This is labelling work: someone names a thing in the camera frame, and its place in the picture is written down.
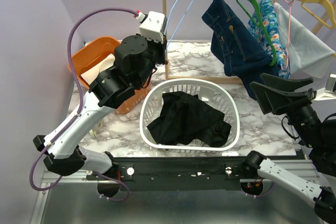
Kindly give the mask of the blue denim shorts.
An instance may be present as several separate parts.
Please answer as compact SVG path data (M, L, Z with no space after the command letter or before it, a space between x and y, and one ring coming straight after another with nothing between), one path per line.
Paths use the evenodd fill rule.
M263 83L262 73L279 76L268 55L224 0L213 0L202 16L213 31L211 52L224 65L224 74L238 77L248 95L256 100L250 83Z

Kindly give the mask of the blue floral garment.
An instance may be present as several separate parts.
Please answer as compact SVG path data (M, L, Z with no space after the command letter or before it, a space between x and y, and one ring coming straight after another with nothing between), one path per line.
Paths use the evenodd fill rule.
M289 79L290 77L290 64L285 46L280 41L280 30L278 19L276 16L275 8L272 0L260 0L259 2L260 18L270 38L276 53L276 66L279 68L279 76ZM248 31L262 46L264 51L270 55L273 60L273 51L270 42L261 27L258 27L251 19L248 22Z

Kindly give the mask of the black skirt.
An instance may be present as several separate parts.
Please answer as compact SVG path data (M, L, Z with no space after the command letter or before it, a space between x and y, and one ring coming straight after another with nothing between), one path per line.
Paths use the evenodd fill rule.
M160 115L147 128L161 145L189 145L199 139L210 147L221 147L228 141L232 126L225 114L198 98L182 91L162 94Z

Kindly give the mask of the pink wire hanger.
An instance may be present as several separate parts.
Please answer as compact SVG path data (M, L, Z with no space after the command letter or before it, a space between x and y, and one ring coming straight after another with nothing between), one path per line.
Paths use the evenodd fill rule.
M292 0L291 2L284 0L288 5L289 5L289 12L288 12L288 28L287 28L287 45L286 45L286 53L287 53L287 58L286 58L286 64L281 67L282 70L287 70L289 69L289 46L290 46L290 29L291 29L291 10L292 10L292 5L295 0Z

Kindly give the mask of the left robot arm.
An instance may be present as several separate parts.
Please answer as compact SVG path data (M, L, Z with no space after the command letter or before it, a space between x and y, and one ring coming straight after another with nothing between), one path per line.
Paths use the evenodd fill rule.
M166 36L159 41L140 34L123 39L114 50L113 65L90 84L78 105L81 111L73 111L48 135L34 138L36 148L45 154L48 171L69 176L79 170L91 170L104 179L116 175L116 163L110 153L90 151L79 146L79 142L99 121L134 96L136 90L149 84L157 65L167 63L166 44Z

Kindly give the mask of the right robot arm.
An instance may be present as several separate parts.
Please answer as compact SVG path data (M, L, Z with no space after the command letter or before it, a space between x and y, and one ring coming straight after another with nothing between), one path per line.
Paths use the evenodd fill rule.
M323 121L311 106L314 100L335 99L335 74L330 74L324 88L300 92L313 83L312 78L290 80L262 73L262 83L252 82L263 114L284 115L297 132L299 145L311 151L306 157L316 171L328 181L321 186L280 167L270 158L251 151L240 166L240 174L249 178L265 178L304 200L326 223L335 223L335 114Z

